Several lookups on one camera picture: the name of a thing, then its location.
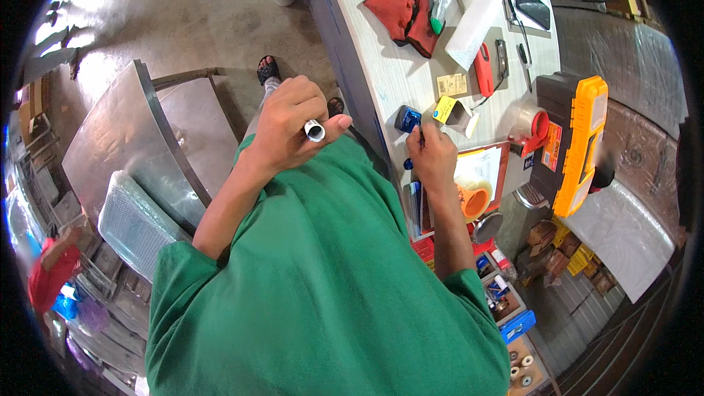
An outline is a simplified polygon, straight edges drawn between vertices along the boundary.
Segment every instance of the work glove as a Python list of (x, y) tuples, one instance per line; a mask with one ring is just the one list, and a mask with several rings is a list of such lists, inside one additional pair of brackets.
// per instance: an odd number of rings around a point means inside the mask
[(413, 16), (409, 27), (406, 30), (406, 41), (408, 41), (420, 55), (430, 58), (438, 41), (430, 26), (430, 11), (432, 9), (431, 0), (413, 0)]
[(365, 0), (363, 4), (384, 24), (395, 44), (408, 44), (406, 30), (413, 17), (413, 0)]

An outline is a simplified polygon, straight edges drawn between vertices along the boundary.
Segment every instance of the red utility knife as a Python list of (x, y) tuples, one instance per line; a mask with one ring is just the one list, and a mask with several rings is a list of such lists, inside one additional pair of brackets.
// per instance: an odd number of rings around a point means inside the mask
[(487, 44), (482, 43), (477, 57), (474, 58), (474, 70), (480, 83), (480, 92), (485, 97), (494, 94), (494, 77), (491, 75), (491, 63), (488, 58)]

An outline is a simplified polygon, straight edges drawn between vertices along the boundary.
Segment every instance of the hand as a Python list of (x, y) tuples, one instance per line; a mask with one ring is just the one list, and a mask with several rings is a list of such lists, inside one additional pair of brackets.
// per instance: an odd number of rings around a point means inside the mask
[(423, 184), (429, 201), (435, 199), (457, 199), (454, 181), (457, 165), (457, 147), (446, 133), (435, 124), (424, 123), (423, 144), (420, 143), (420, 129), (414, 127), (406, 138), (408, 154), (413, 161), (413, 170)]
[[(309, 140), (303, 131), (308, 119), (317, 119), (325, 129), (319, 143)], [(299, 75), (286, 79), (266, 101), (252, 144), (243, 150), (251, 163), (273, 177), (293, 169), (330, 143), (352, 124), (352, 119), (339, 114), (331, 119), (327, 103), (317, 84)]]
[(81, 227), (71, 225), (63, 231), (60, 239), (65, 242), (66, 245), (71, 246), (78, 242), (78, 239), (81, 238), (82, 234), (83, 230)]

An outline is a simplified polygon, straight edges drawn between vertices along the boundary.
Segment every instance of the smartphone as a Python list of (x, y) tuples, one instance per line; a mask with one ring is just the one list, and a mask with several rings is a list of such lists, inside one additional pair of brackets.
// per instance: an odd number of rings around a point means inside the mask
[(516, 0), (516, 8), (550, 31), (550, 8), (540, 0)]

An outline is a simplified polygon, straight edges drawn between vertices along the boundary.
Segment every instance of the green cap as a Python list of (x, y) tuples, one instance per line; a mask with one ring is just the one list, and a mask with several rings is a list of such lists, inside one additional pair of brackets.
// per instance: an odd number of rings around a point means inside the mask
[(440, 31), (442, 31), (442, 27), (445, 24), (445, 22), (440, 22), (437, 19), (430, 19), (430, 26), (433, 28), (433, 32), (435, 34), (440, 34)]

